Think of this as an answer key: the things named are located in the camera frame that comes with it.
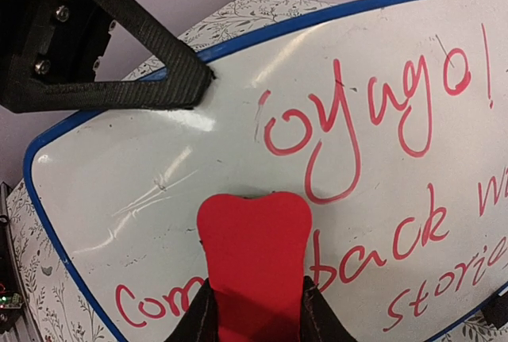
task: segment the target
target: red plastic part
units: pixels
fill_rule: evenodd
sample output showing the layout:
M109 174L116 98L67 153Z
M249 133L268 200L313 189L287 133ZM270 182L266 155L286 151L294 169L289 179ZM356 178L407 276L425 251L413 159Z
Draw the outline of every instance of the red plastic part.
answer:
M221 342L298 341L303 260L312 213L297 194L220 194L199 209L198 231L218 308Z

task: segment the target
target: blue border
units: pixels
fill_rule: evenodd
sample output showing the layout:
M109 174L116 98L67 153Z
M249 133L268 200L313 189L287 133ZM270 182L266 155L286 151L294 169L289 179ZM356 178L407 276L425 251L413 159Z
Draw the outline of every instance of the blue border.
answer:
M333 19L341 17L347 17L352 14L363 13L369 10L380 9L385 6L393 6L399 3L411 1L417 0L359 0L345 3L342 5L330 7L328 9L319 10L317 12L308 13L301 17L292 18L287 21L265 27L263 29L257 29L255 31L252 31L251 33L247 33L240 37L227 40L224 43L203 50L198 54L198 56L205 63L210 63L224 56L228 56L245 48L252 47L255 44L260 44L270 39L274 39L276 37L280 37L282 35L292 33L301 29L306 29L308 27L318 25L323 22L331 21ZM167 74L166 68L162 68L158 71L151 73L148 76L145 76L140 80L143 81L161 80L165 78L166 74ZM102 322L104 322L104 324L111 331L114 337L119 342L128 342L127 339L122 335L118 327L108 317L104 309L99 305L98 301L95 299L94 295L90 292L86 283L83 281L81 275L78 273L77 269L75 268L74 264L69 258L69 255L65 252L64 246L60 243L60 240L56 235L55 229L52 227L52 224L48 219L48 215L46 214L44 208L42 207L42 204L40 203L39 196L37 195L37 191L35 189L35 186L33 185L32 180L33 159L41 148L43 148L47 144L50 144L52 141L62 136L63 134L71 131L78 125L81 125L82 123L90 120L91 118L98 116L100 113L102 113L102 111L86 111L86 112L83 111L75 113L70 117L68 117L67 119L60 122L59 124L50 128L45 133L38 136L28 147L28 150L25 155L25 161L23 164L23 172L25 176L26 189L29 192L29 196L32 199L35 210L37 211L40 221L44 226L46 232L48 233L49 239L53 243L56 252L58 253L59 257L62 259L63 264L69 271L69 274L74 279L76 285L81 290L87 301L92 305L96 314L101 318ZM442 336L443 334L450 331L451 329L455 328L458 324L469 318L472 314L482 309L493 297L495 297L500 291L504 290L507 287L508 282L502 288L497 290L490 298L488 298L487 300L479 304L477 307L475 307L471 312L469 312L464 317L457 320L455 323L451 324L445 330L432 336L428 340L429 341L435 340L440 336Z

